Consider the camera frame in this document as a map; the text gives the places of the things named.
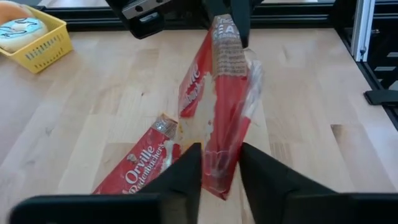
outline wooden table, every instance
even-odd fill
[[[205,31],[71,33],[75,51],[40,75],[0,57],[0,213],[40,194],[89,194],[178,86]],[[246,142],[340,192],[395,192],[398,133],[333,29],[253,30],[266,70]],[[202,192],[199,223],[252,223],[239,178]]]

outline yellow basket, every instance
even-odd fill
[[[0,53],[16,61],[32,73],[38,73],[69,53],[73,50],[73,47],[65,21],[32,7],[26,7],[32,11],[36,18],[44,22],[49,32],[13,54],[3,49],[0,49]]]

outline yellow plastic basket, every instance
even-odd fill
[[[32,73],[39,73],[73,50],[73,47],[65,21],[32,7],[26,7],[32,11],[36,18],[44,22],[49,32],[13,54],[3,49],[0,49],[0,53],[16,61]]]

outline plush toy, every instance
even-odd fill
[[[15,19],[34,17],[24,5],[12,1],[0,1],[0,26]]]
[[[48,32],[36,18],[16,19],[0,26],[0,48],[14,53]]]

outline red packaging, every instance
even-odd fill
[[[158,177],[181,154],[173,142],[176,128],[177,122],[159,116],[94,194],[134,194]]]
[[[231,16],[216,16],[179,89],[176,142],[201,143],[202,187],[224,200],[261,89],[248,66]]]

